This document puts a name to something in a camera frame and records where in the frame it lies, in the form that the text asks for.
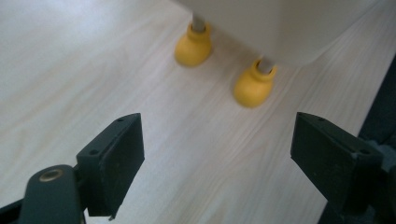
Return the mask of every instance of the wood grain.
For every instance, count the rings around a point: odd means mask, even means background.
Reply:
[[[396,51],[395,11],[381,1],[313,63],[281,65],[268,101],[245,109],[232,86],[259,55],[214,27],[211,57],[178,65],[191,15],[172,2],[2,1],[0,206],[140,112],[146,160],[113,223],[317,223],[325,199],[290,159],[295,114],[358,133]]]

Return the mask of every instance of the yellow rubber foot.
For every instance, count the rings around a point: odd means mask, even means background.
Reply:
[[[238,78],[233,89],[235,100],[245,107],[256,107],[261,105],[269,96],[273,78],[276,74],[276,66],[269,74],[259,71],[260,60],[256,61]]]
[[[211,50],[209,25],[206,24],[205,30],[198,33],[192,30],[192,24],[190,24],[187,33],[177,42],[175,58],[183,65],[196,66],[209,57]]]

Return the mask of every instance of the screw hole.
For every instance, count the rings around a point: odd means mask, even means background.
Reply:
[[[94,155],[96,155],[96,154],[98,154],[98,153],[99,153],[99,151],[96,150],[96,149],[93,149],[93,150],[90,151],[90,155],[91,155],[91,156],[94,156]]]
[[[44,173],[43,175],[41,175],[39,180],[41,182],[50,182],[54,179],[59,178],[63,174],[64,174],[64,172],[60,169],[50,170],[50,171],[47,171],[46,173]]]

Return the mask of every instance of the light wood laminate floor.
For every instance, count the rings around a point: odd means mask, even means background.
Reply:
[[[290,159],[295,114],[358,133],[396,51],[395,12],[380,1],[313,63],[280,65],[271,97],[246,109],[232,87],[260,55],[214,27],[211,57],[180,66],[191,14],[173,2],[1,1],[0,206],[139,112],[146,160],[112,223],[317,223],[326,201]]]

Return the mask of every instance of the white furniture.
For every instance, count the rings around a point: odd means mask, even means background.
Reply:
[[[274,63],[313,62],[377,0],[176,0]]]

